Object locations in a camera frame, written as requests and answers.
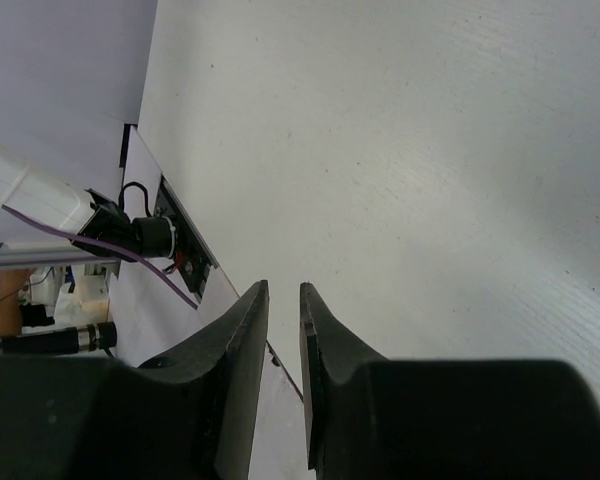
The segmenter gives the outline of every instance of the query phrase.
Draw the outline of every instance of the white cylinder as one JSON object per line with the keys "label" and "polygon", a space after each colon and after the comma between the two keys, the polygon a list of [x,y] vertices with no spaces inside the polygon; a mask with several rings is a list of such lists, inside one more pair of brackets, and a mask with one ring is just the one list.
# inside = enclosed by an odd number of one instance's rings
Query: white cylinder
{"label": "white cylinder", "polygon": [[91,195],[0,146],[0,206],[7,205],[40,223],[78,233],[93,215]]}

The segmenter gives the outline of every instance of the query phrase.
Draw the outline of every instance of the white table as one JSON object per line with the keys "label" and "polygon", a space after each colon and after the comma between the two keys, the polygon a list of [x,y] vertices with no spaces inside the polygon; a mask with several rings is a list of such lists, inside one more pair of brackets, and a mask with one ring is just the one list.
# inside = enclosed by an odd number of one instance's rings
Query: white table
{"label": "white table", "polygon": [[296,381],[311,280],[387,356],[600,399],[600,1],[161,0],[139,132]]}

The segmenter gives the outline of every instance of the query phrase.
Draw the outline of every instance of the white wall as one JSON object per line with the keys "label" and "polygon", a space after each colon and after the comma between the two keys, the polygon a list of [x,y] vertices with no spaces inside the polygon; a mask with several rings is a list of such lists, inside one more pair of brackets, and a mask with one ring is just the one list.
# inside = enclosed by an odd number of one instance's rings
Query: white wall
{"label": "white wall", "polygon": [[[157,0],[0,0],[0,143],[116,195]],[[41,238],[0,212],[0,241]]]}
{"label": "white wall", "polygon": [[600,0],[162,0],[139,132],[238,292],[600,398]]}

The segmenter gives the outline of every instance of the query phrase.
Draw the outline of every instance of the purple cable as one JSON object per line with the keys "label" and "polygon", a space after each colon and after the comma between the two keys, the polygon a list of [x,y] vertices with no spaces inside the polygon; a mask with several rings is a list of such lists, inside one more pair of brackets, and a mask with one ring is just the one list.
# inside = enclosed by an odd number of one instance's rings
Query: purple cable
{"label": "purple cable", "polygon": [[57,228],[44,225],[6,205],[2,206],[2,210],[7,212],[9,215],[17,218],[21,222],[24,222],[27,225],[37,230],[40,230],[41,232],[48,233],[49,235],[54,235],[56,237],[66,238],[67,240],[72,240],[74,242],[86,243],[87,245],[92,245],[94,247],[104,248],[105,250],[109,250],[110,252],[114,252],[119,255],[124,255],[125,257],[135,260],[139,264],[151,270],[152,273],[154,273],[160,280],[162,280],[167,285],[167,287],[173,290],[175,294],[178,295],[187,305],[189,305],[194,310],[198,309],[198,305],[193,300],[191,300],[182,290],[180,290],[175,283],[169,280],[167,276],[164,273],[162,273],[158,267],[153,265],[147,259],[142,258],[140,255],[133,253],[132,251],[127,250],[126,248],[114,245],[112,243],[103,242],[102,240],[96,240],[94,238],[75,235],[73,233],[64,232],[62,230],[58,230]]}

